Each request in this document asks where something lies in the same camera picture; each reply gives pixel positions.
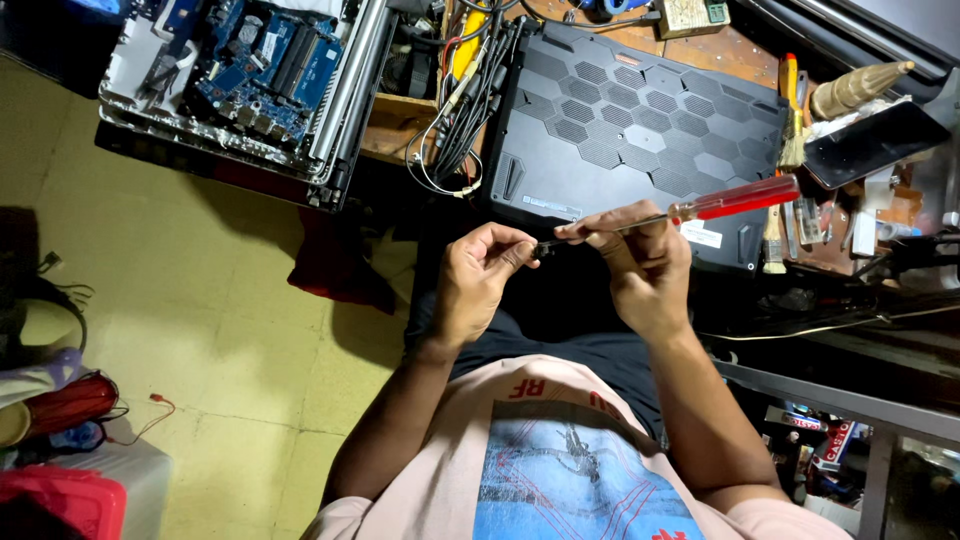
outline blue printed graphic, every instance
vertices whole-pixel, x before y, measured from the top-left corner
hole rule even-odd
[[[628,440],[619,423],[586,406],[494,402],[473,538],[704,538]]]

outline white plastic container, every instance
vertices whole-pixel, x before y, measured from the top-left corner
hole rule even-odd
[[[66,469],[96,470],[127,490],[123,540],[156,540],[174,460],[144,440],[133,446],[104,443],[89,454],[64,455],[52,463]]]

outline screwdriver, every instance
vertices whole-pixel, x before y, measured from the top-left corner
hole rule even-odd
[[[726,215],[749,210],[765,209],[773,205],[796,201],[800,197],[800,185],[797,177],[792,174],[774,176],[752,184],[724,189],[697,197],[685,203],[673,203],[666,213],[641,219],[625,227],[614,229],[615,232],[629,234],[632,230],[657,223],[673,220],[674,225],[680,225],[691,219],[713,219]],[[570,241],[569,239],[547,240],[540,242],[534,249],[534,258],[541,258],[550,253],[550,248]]]

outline hand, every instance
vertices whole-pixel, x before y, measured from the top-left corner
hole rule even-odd
[[[689,327],[690,245],[669,221],[626,236],[611,231],[661,213],[653,202],[643,200],[554,230],[558,238],[586,241],[600,252],[610,266],[616,313],[648,342],[670,339]]]
[[[531,260],[537,240],[523,231],[488,223],[446,246],[437,283],[431,337],[461,348],[487,329],[507,280]]]

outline red cloth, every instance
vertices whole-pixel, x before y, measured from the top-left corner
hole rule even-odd
[[[303,243],[287,282],[337,302],[394,314],[394,290],[363,257],[359,226],[342,214],[300,208]]]

